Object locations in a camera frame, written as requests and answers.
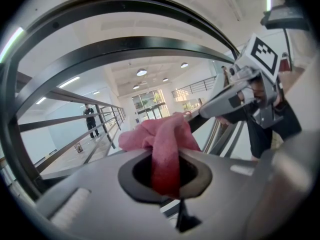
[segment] window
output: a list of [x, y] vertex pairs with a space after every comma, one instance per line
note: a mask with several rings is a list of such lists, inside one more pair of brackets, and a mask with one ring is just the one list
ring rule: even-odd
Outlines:
[[132, 101], [140, 122], [170, 116], [160, 89], [135, 96], [132, 98]]
[[181, 102], [183, 110], [187, 112], [187, 111], [192, 111], [197, 107], [200, 107], [202, 105], [202, 100], [203, 99], [195, 98], [195, 99], [190, 99], [190, 100]]

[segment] metal railing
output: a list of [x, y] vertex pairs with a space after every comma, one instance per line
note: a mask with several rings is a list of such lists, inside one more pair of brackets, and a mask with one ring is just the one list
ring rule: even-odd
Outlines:
[[[24, 30], [19, 42], [15, 42], [10, 53], [6, 55], [5, 63], [0, 63], [0, 140], [6, 161], [17, 181], [33, 200], [38, 199], [48, 189], [46, 181], [32, 163], [24, 146], [19, 118], [41, 97], [67, 102], [86, 103], [103, 107], [111, 107], [114, 117], [114, 127], [120, 128], [125, 118], [121, 107], [90, 99], [56, 86], [66, 79], [84, 73], [88, 70], [123, 60], [153, 56], [191, 56], [210, 60], [233, 63], [228, 56], [210, 48], [193, 43], [166, 37], [127, 36], [91, 43], [73, 50], [44, 68], [33, 78], [19, 74], [18, 66], [21, 59], [43, 39], [54, 32], [88, 17], [117, 12], [143, 12], [162, 15], [181, 22], [188, 22], [231, 49], [234, 58], [239, 54], [237, 48], [214, 25], [203, 19], [188, 8], [168, 0], [70, 0], [45, 13]], [[99, 126], [105, 127], [103, 112], [100, 114]], [[192, 121], [195, 126], [203, 120], [196, 116]], [[61, 121], [37, 125], [23, 126], [24, 129], [37, 129], [45, 124], [60, 124]], [[53, 154], [49, 161], [54, 161], [62, 152]]]
[[[28, 84], [32, 80], [32, 77], [23, 74], [21, 72], [17, 72], [17, 81], [16, 81], [16, 92], [20, 93], [21, 90], [25, 85]], [[65, 177], [69, 176], [70, 174], [74, 173], [76, 170], [78, 170], [80, 167], [82, 167], [84, 164], [89, 163], [90, 159], [98, 149], [99, 145], [101, 144], [101, 140], [107, 137], [109, 141], [108, 147], [104, 151], [104, 155], [107, 156], [110, 148], [113, 149], [116, 148], [113, 140], [117, 134], [118, 130], [121, 130], [121, 124], [123, 124], [125, 120], [125, 111], [122, 107], [118, 107], [112, 104], [108, 104], [105, 102], [101, 102], [99, 100], [91, 99], [85, 96], [81, 96], [78, 94], [75, 94], [70, 91], [66, 91], [60, 88], [53, 88], [50, 92], [46, 94], [47, 99], [52, 100], [59, 100], [59, 101], [66, 101], [66, 102], [74, 102], [74, 103], [86, 103], [88, 105], [94, 105], [96, 109], [96, 113], [93, 114], [85, 114], [85, 115], [77, 115], [77, 116], [70, 116], [70, 117], [64, 117], [64, 118], [57, 118], [57, 119], [50, 119], [50, 120], [43, 120], [43, 121], [36, 121], [36, 122], [30, 122], [30, 123], [23, 123], [18, 124], [18, 130], [20, 133], [36, 130], [43, 127], [49, 127], [54, 126], [58, 124], [63, 124], [75, 120], [81, 120], [86, 119], [88, 117], [95, 117], [98, 116], [99, 122], [97, 123], [97, 126], [86, 131], [83, 134], [80, 134], [77, 138], [75, 138], [73, 141], [65, 145], [64, 147], [60, 148], [57, 152], [51, 154], [48, 157], [44, 157], [40, 161], [38, 161], [36, 164], [33, 164], [28, 152], [25, 148], [23, 148], [23, 143], [20, 143], [21, 138], [17, 136], [16, 138], [16, 145], [21, 145], [20, 152], [17, 153], [17, 159], [20, 161], [23, 161], [23, 167], [26, 174], [29, 176], [30, 181], [33, 183], [31, 191], [31, 186], [27, 186], [23, 180], [20, 180], [20, 172], [19, 170], [14, 166], [12, 163], [11, 158], [12, 156], [6, 156], [6, 159], [9, 160], [11, 165], [13, 174], [17, 177], [19, 180], [21, 186], [27, 191], [27, 193], [31, 196], [31, 198], [35, 199], [36, 195], [39, 196], [39, 194], [45, 192], [48, 188], [50, 188], [52, 185], [56, 184], [57, 182], [61, 181]], [[49, 167], [55, 160], [57, 160], [59, 157], [61, 157], [64, 153], [66, 153], [70, 148], [72, 148], [76, 143], [80, 142], [82, 139], [87, 137], [90, 133], [92, 133], [94, 130], [102, 127], [104, 133], [101, 134], [101, 137], [99, 141], [94, 143], [94, 146], [91, 150], [89, 150], [87, 157], [85, 161], [82, 163], [81, 166], [76, 166], [74, 168], [64, 170], [64, 171], [57, 171], [50, 174], [41, 175], [40, 173], [43, 172], [47, 167]]]
[[193, 84], [182, 87], [178, 90], [174, 90], [174, 91], [172, 91], [173, 98], [187, 96], [190, 94], [195, 94], [198, 92], [210, 90], [214, 86], [215, 79], [216, 79], [215, 76], [210, 77], [210, 78], [204, 79], [202, 81], [195, 82]]

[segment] circular hole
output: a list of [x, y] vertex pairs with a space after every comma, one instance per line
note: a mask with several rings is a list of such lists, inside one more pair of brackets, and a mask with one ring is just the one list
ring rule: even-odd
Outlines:
[[54, 23], [52, 24], [52, 27], [53, 27], [54, 29], [59, 28], [59, 23], [58, 23], [58, 22], [54, 22]]

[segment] pink towel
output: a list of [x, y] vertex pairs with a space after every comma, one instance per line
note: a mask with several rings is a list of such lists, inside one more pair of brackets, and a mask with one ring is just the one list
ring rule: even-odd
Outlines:
[[125, 151], [152, 150], [152, 188], [161, 195], [179, 197], [180, 166], [178, 148], [200, 151], [184, 114], [146, 120], [134, 130], [121, 133], [119, 147]]

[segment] black shirt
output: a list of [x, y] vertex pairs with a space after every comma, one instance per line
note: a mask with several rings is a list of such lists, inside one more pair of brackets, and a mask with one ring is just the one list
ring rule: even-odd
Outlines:
[[[84, 111], [83, 111], [83, 115], [89, 115], [89, 114], [94, 114], [95, 112], [94, 112], [94, 109], [92, 108], [92, 107], [90, 107], [89, 109], [85, 109]], [[90, 116], [90, 117], [87, 117], [86, 118], [86, 121], [87, 122], [92, 122], [92, 121], [95, 121], [95, 118], [93, 117], [93, 116]]]

